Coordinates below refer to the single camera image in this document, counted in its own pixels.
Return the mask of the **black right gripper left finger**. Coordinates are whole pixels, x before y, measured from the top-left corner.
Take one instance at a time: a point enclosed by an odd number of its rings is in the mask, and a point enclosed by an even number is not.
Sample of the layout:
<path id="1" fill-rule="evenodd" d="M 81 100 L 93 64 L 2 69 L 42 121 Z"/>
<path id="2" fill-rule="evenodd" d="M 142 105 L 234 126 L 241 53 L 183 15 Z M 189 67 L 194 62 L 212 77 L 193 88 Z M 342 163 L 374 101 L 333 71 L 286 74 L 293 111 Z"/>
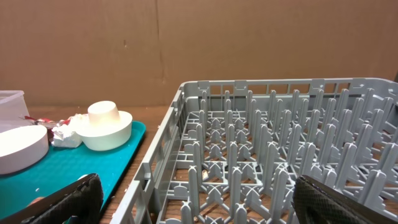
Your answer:
<path id="1" fill-rule="evenodd" d="M 104 193 L 98 174 L 89 174 L 1 220 L 1 223 L 97 223 Z"/>

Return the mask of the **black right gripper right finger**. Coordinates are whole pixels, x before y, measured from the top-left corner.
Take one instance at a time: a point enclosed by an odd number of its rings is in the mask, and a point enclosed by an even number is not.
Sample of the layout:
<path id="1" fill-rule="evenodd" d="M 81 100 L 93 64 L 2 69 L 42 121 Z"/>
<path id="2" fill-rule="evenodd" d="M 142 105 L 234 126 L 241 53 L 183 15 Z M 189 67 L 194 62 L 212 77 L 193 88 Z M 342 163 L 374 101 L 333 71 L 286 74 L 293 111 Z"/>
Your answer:
<path id="1" fill-rule="evenodd" d="M 295 182 L 292 206 L 300 224 L 397 224 L 307 175 Z"/>

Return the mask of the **carrot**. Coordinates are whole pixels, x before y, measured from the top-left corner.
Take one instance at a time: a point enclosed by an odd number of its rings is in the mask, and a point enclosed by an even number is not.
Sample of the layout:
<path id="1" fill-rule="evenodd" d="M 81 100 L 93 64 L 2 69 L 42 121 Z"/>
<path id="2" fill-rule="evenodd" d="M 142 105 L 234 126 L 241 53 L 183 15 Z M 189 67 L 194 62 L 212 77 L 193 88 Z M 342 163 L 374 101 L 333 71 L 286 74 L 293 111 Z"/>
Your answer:
<path id="1" fill-rule="evenodd" d="M 34 203 L 37 203 L 38 201 L 42 200 L 43 198 L 44 198 L 44 197 L 37 197 L 37 198 L 33 199 L 33 201 L 31 201 L 31 203 L 29 203 L 28 206 L 30 206 L 30 205 L 32 205 L 32 204 L 34 204 Z"/>

